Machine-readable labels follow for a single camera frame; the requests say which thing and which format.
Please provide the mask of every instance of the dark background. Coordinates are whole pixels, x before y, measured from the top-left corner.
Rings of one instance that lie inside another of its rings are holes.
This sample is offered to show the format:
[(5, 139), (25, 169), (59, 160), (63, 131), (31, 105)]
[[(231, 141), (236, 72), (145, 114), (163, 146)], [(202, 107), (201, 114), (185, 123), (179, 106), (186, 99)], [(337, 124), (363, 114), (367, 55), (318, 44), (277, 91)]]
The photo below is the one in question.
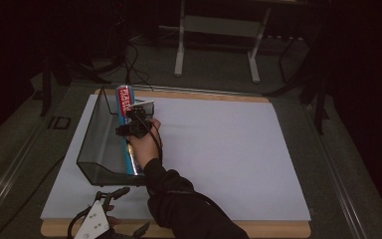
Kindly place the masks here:
[[(128, 18), (135, 31), (150, 39), (157, 39), (159, 25), (178, 25), (179, 1), (132, 2)], [(0, 0), (0, 124), (33, 95), (29, 80), (42, 71), (46, 42), (51, 41), (77, 61), (87, 61), (94, 55), (110, 57), (106, 42), (92, 37), (110, 34), (113, 16), (107, 12), (109, 5), (99, 8), (96, 1), (76, 5), (79, 3)], [(195, 2), (189, 10), (202, 15), (210, 10), (210, 14), (222, 17), (261, 17), (255, 8), (243, 14), (235, 11), (237, 6), (231, 11), (226, 5), (202, 1)], [(319, 12), (295, 6), (277, 7), (267, 34), (299, 36), (298, 26), (323, 24), (305, 64), (321, 64), (321, 69), (330, 72), (327, 92), (333, 96), (382, 196), (382, 1), (334, 2), (332, 8)]]

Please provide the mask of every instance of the black cable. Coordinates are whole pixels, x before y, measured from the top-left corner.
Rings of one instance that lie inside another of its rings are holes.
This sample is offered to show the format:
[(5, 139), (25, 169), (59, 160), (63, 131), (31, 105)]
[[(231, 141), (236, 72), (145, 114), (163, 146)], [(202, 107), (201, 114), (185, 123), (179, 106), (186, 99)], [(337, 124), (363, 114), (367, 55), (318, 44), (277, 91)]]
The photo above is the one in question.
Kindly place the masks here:
[[(139, 81), (139, 82), (137, 82), (137, 83), (134, 83), (134, 84), (132, 84), (132, 85), (140, 84), (140, 83), (144, 83), (144, 84), (148, 85), (152, 91), (154, 91), (154, 89), (153, 89), (153, 87), (151, 86), (151, 84), (148, 83), (148, 79), (150, 78), (150, 76), (149, 76), (147, 73), (142, 72), (142, 71), (140, 71), (140, 70), (137, 70), (137, 69), (134, 68), (132, 65), (131, 65), (130, 69), (131, 69), (131, 70), (134, 70), (135, 74), (141, 79), (141, 81)], [(144, 74), (145, 77), (146, 77), (146, 79), (143, 79), (139, 74)]]
[(74, 239), (73, 237), (73, 227), (74, 227), (74, 224), (82, 217), (84, 216), (87, 216), (87, 214), (89, 214), (90, 210), (92, 208), (89, 206), (88, 208), (86, 208), (85, 210), (83, 210), (82, 212), (80, 212), (79, 214), (76, 215), (76, 217), (73, 218), (73, 220), (71, 220), (70, 222), (70, 225), (68, 226), (68, 232), (67, 232), (67, 239)]
[(124, 59), (125, 66), (126, 66), (125, 84), (126, 85), (131, 85), (131, 81), (130, 81), (130, 78), (129, 78), (130, 77), (130, 71), (133, 68), (133, 66), (135, 65), (135, 62), (136, 62), (136, 60), (138, 58), (138, 50), (134, 46), (129, 44), (129, 43), (127, 44), (127, 46), (131, 47), (135, 51), (135, 57), (134, 57), (134, 60), (132, 61), (132, 63), (130, 63), (131, 64), (130, 67), (128, 66), (128, 62), (129, 62), (128, 59), (127, 58)]
[(40, 186), (45, 182), (46, 178), (51, 174), (51, 172), (64, 160), (65, 156), (58, 159), (57, 162), (49, 169), (49, 171), (45, 174), (45, 176), (40, 180), (39, 184), (36, 186), (36, 188), (33, 190), (33, 192), (30, 194), (30, 196), (26, 199), (26, 201), (21, 205), (20, 208), (15, 212), (15, 214), (4, 224), (4, 226), (0, 230), (1, 233), (6, 229), (6, 227), (15, 219), (15, 217), (24, 209), (24, 207), (27, 205), (27, 203), (32, 199), (32, 197), (36, 194), (36, 192), (39, 190)]
[[(162, 149), (162, 147), (161, 147), (161, 145), (162, 145), (162, 138), (160, 137), (159, 129), (156, 127), (156, 125), (154, 125), (153, 122), (150, 122), (150, 124), (151, 124), (154, 128), (156, 128), (157, 135), (159, 135), (159, 142), (160, 142), (160, 143), (158, 143), (157, 141), (155, 141), (154, 143), (156, 143), (156, 146), (157, 146), (157, 149), (158, 149), (158, 152), (159, 152), (159, 159), (160, 159), (160, 161), (163, 162), (163, 149)], [(150, 133), (151, 137), (153, 138), (153, 140), (155, 140), (156, 137), (154, 136), (153, 132), (151, 132), (150, 128), (148, 128), (147, 130), (149, 130), (149, 133)]]

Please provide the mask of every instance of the white paper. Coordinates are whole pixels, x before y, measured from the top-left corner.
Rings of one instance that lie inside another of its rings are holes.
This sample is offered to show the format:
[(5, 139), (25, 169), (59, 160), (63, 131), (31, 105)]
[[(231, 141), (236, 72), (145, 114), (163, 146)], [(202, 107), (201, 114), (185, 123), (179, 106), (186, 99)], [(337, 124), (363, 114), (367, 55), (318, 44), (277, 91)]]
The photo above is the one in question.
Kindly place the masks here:
[[(308, 221), (309, 212), (291, 163), (276, 112), (269, 103), (155, 100), (162, 122), (163, 165), (176, 169), (233, 220)], [(42, 219), (73, 218), (97, 191), (76, 165), (96, 96), (91, 96), (43, 210)], [(144, 187), (132, 186), (110, 213), (151, 219)]]

